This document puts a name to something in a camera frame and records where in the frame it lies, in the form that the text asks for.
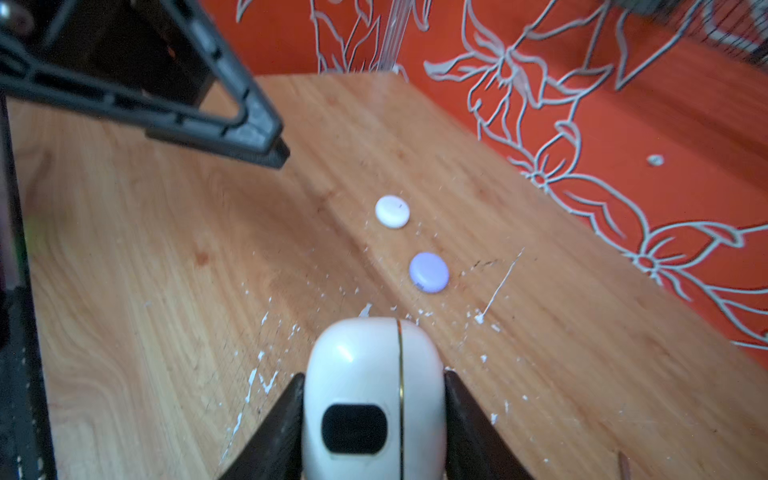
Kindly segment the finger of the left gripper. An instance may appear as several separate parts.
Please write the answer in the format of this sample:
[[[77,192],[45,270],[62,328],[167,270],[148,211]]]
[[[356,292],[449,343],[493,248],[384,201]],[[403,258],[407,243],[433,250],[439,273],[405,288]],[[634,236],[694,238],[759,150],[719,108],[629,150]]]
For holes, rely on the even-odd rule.
[[[281,168],[282,120],[195,1],[5,1],[1,91]]]

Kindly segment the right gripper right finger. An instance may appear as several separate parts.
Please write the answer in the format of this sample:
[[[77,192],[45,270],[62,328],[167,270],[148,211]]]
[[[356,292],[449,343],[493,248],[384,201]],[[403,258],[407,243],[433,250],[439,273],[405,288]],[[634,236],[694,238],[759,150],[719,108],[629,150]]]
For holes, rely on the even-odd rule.
[[[447,451],[445,471],[451,480],[534,477],[508,447],[460,376],[444,372]]]

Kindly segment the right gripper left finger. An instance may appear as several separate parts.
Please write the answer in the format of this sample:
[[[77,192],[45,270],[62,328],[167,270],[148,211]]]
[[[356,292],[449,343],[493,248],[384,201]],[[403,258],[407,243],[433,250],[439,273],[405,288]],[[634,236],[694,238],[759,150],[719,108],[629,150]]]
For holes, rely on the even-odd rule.
[[[297,373],[220,479],[302,477],[304,387],[305,374]]]

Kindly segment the small white case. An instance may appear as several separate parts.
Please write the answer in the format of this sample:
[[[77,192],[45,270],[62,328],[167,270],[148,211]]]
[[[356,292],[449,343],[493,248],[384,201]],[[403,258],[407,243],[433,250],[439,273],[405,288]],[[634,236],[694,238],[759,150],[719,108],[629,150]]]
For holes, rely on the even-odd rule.
[[[395,318],[330,325],[308,362],[307,479],[440,479],[447,451],[444,366],[427,333]]]

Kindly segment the white earbuds charging case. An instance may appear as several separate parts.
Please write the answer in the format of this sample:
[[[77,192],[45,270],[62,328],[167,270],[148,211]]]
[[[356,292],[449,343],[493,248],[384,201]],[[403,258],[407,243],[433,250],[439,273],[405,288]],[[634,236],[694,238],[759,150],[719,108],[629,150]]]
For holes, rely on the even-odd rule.
[[[375,204],[375,216],[380,224],[389,229],[401,229],[410,220],[408,203],[395,195],[385,195]]]

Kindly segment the purple round case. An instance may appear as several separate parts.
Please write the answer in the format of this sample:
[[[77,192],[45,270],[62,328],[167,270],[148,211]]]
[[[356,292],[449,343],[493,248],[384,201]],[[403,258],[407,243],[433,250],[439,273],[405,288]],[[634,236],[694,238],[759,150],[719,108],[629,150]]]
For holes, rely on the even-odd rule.
[[[435,294],[443,291],[449,281],[450,272],[446,262],[437,254],[420,252],[409,264],[412,283],[422,292]]]

